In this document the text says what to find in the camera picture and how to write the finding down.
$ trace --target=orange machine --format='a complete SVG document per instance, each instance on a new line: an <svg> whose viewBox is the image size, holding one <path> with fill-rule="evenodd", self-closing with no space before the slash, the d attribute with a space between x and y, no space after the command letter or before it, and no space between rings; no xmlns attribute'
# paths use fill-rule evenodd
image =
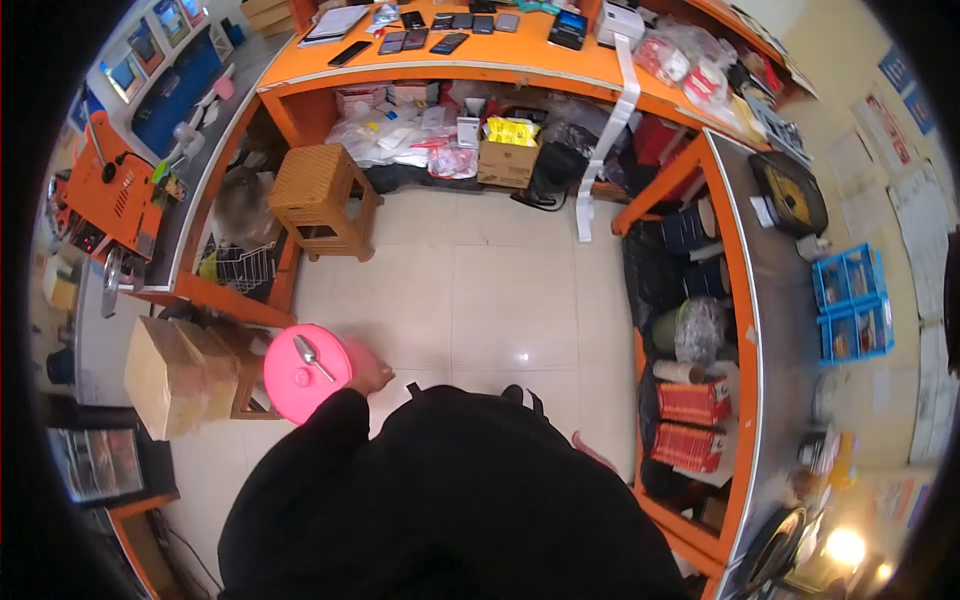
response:
<svg viewBox="0 0 960 600"><path fill-rule="evenodd" d="M100 262L120 245L122 254L145 265L153 258L167 203L153 176L154 167L130 151L107 114L94 112L74 151L73 169L50 182L57 235Z"/></svg>

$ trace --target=yellow package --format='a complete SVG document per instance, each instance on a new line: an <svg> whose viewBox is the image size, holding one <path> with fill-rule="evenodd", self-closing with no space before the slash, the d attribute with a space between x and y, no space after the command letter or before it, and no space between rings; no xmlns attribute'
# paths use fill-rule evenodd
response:
<svg viewBox="0 0 960 600"><path fill-rule="evenodd" d="M487 127L490 129L487 139L491 142L527 146L528 148L537 147L536 140L537 133L540 132L540 126L534 125L527 119L490 117L487 119Z"/></svg>

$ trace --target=blue plastic basket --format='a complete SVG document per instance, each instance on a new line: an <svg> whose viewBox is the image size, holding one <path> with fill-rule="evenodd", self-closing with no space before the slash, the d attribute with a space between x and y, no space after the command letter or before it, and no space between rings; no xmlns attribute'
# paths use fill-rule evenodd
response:
<svg viewBox="0 0 960 600"><path fill-rule="evenodd" d="M817 324L822 338L822 366L882 356L894 347L893 317L886 298L823 315Z"/></svg>
<svg viewBox="0 0 960 600"><path fill-rule="evenodd" d="M833 314L887 297L880 252L857 246L813 265L813 292L821 314Z"/></svg>

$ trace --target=pink plastic container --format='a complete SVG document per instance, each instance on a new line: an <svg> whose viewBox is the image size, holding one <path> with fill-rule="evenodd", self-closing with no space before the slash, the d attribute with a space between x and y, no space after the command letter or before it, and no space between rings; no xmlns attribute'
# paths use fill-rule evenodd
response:
<svg viewBox="0 0 960 600"><path fill-rule="evenodd" d="M213 91L217 92L217 95L224 100L229 100L233 92L236 91L233 87L233 81L230 80L230 75L224 75L213 82Z"/></svg>
<svg viewBox="0 0 960 600"><path fill-rule="evenodd" d="M302 335L317 349L317 362L333 375L331 383L314 365L307 365L294 346ZM331 394L344 387L358 369L376 364L376 357L364 344L341 339L314 324L299 324L276 336L263 364L263 382L270 401L288 421L302 425Z"/></svg>

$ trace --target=metal scoop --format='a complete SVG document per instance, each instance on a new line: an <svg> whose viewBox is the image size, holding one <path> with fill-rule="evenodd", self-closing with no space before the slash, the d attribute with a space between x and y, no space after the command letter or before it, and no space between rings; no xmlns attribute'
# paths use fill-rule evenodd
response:
<svg viewBox="0 0 960 600"><path fill-rule="evenodd" d="M297 347L297 352L300 353L300 358L303 359L303 362L307 365L313 365L317 369L320 369L320 372L330 380L330 383L336 383L337 380L333 378L333 375L320 364L317 360L317 349L314 348L313 344L310 344L310 340L306 339L302 335L294 336L294 346Z"/></svg>

